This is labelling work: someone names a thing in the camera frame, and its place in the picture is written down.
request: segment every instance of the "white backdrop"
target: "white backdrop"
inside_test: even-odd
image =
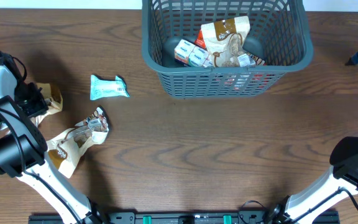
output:
[[[303,4],[307,11],[358,12],[358,0],[303,0]],[[0,0],[0,8],[141,9],[142,0]]]

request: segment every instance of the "teal snack packet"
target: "teal snack packet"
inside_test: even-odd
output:
[[[100,80],[96,75],[91,75],[91,100],[110,96],[129,97],[124,81],[118,76],[115,81],[109,81]]]

